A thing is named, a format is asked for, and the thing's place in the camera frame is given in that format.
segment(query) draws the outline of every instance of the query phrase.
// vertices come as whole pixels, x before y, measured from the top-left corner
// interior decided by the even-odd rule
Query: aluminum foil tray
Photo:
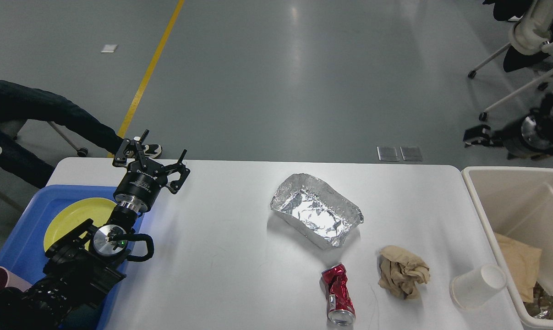
[[[270,208],[321,249],[341,247],[350,231],[364,222],[354,203],[306,173],[282,182]]]

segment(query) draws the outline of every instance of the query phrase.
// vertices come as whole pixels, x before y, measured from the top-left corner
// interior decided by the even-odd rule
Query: person's leg
[[[37,187],[46,186],[54,167],[36,157],[0,131],[0,167]]]
[[[109,126],[60,95],[0,81],[0,121],[13,119],[54,121],[113,154],[122,141]]]

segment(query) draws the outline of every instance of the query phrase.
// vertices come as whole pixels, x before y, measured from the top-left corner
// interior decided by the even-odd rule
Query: office chair
[[[517,57],[534,56],[540,52],[544,53],[543,57],[546,57],[546,54],[553,57],[553,32],[551,31],[551,27],[553,25],[552,23],[553,0],[534,0],[527,12],[524,13],[523,17],[519,19],[509,31],[509,43],[502,46],[494,54],[490,55],[482,63],[474,67],[468,73],[467,77],[474,79],[476,71],[510,48],[513,48],[513,50],[520,53]],[[507,59],[509,59],[508,54],[507,58],[504,59],[505,67],[507,66]],[[536,70],[533,70],[533,72],[536,77],[532,79],[532,81],[524,84],[521,88],[518,88],[511,94],[484,109],[484,111],[480,113],[478,119],[480,121],[487,121],[488,112],[494,110],[496,107],[502,105],[508,100],[511,100],[525,90],[532,87],[544,90],[547,88],[547,83],[553,82],[553,68],[549,69],[542,75],[539,75]]]
[[[18,132],[22,129],[23,125],[26,123],[27,119],[16,119],[14,121],[4,121],[0,123],[0,131],[2,131],[7,136],[11,137],[12,139],[16,140],[18,138]],[[78,147],[72,140],[70,140],[65,133],[58,127],[53,121],[48,121],[48,124],[56,130],[56,133],[58,133],[62,138],[64,138],[65,141],[69,145],[71,145],[76,151],[77,156],[79,157],[86,157],[88,154],[88,149],[83,147]],[[6,204],[10,205],[11,207],[17,209],[20,212],[24,211],[24,208],[19,205],[16,201],[12,200],[10,197],[5,195],[3,192],[0,192],[0,199],[6,202]]]

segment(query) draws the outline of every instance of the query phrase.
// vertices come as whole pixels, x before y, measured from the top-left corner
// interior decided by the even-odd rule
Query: white trash bin
[[[527,329],[553,329],[552,319],[528,315],[493,230],[543,250],[538,282],[553,295],[553,169],[466,167],[461,174],[478,211],[507,289]]]

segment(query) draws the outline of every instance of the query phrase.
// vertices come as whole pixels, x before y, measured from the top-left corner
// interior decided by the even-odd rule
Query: sneaker
[[[156,159],[163,153],[163,148],[160,144],[145,144],[142,147],[144,148],[144,156],[148,158]],[[134,152],[129,152],[126,156],[134,158]]]

